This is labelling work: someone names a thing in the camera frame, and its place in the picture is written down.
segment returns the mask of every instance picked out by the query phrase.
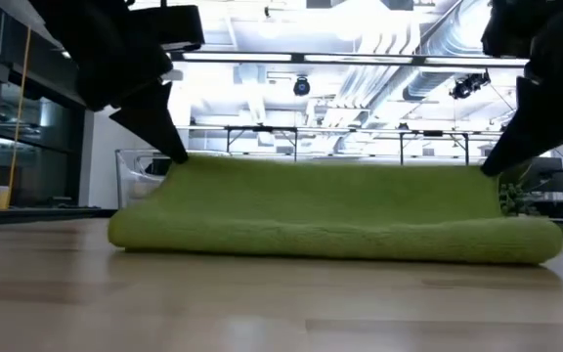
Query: ceiling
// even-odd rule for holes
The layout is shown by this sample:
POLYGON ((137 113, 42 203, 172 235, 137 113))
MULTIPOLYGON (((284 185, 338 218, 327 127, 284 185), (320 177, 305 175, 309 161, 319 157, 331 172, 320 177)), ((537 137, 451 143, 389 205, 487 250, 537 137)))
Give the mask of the ceiling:
MULTIPOLYGON (((336 1, 326 8, 315 8, 321 7, 315 1, 168 4, 197 4, 206 39, 201 50, 228 52, 481 55, 490 13, 487 0, 414 0, 413 11, 390 10, 380 0, 336 1)), ((159 0, 137 0, 131 9, 154 6, 159 0)), ((0 7, 49 38, 26 0, 0 0, 0 7)), ((189 114, 199 125, 395 128, 405 122, 414 129, 491 131, 498 131, 516 108, 515 78, 522 74, 521 69, 490 69, 491 85, 454 100, 449 91, 455 79, 470 69, 201 63, 176 63, 175 68, 184 73, 171 97, 179 112, 169 107, 177 124, 188 123, 182 115, 189 114), (292 92, 298 76, 309 79, 309 95, 292 92)), ((375 143, 372 138, 361 145, 342 140, 346 143, 338 145, 356 143, 353 148, 360 151, 375 143)))

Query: yellow cup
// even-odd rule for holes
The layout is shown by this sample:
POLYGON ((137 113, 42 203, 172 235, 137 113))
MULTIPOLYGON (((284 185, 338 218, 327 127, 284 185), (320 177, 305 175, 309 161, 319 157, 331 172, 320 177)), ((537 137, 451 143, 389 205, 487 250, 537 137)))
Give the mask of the yellow cup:
POLYGON ((8 186, 0 186, 0 210, 8 209, 9 196, 10 196, 10 188, 8 188, 8 186))

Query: spotlight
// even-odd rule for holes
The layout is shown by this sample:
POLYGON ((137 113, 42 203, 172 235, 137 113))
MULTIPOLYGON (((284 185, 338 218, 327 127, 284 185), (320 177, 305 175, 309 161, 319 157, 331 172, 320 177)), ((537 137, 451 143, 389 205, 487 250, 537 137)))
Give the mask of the spotlight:
POLYGON ((474 92, 480 90, 481 87, 490 84, 490 82, 491 79, 487 70, 486 73, 468 74, 455 83, 455 87, 449 92, 449 95, 454 99, 466 99, 474 92))
POLYGON ((298 77, 296 83, 294 83, 294 95, 297 97, 303 97, 310 94, 310 82, 308 82, 308 77, 298 77))

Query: green towel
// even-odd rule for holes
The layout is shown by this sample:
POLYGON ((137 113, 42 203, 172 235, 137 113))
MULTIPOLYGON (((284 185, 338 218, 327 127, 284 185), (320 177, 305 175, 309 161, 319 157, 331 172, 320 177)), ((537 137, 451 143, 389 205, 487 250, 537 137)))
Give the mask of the green towel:
POLYGON ((117 212, 133 249, 537 264, 562 248, 545 219, 502 218, 477 167, 279 163, 193 157, 117 212))

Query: wooden floor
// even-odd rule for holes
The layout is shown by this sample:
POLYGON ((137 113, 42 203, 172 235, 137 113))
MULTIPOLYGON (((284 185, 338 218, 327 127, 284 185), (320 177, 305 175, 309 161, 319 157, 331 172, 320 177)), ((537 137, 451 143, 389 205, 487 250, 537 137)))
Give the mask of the wooden floor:
POLYGON ((123 253, 107 222, 0 227, 0 352, 563 352, 540 268, 123 253))

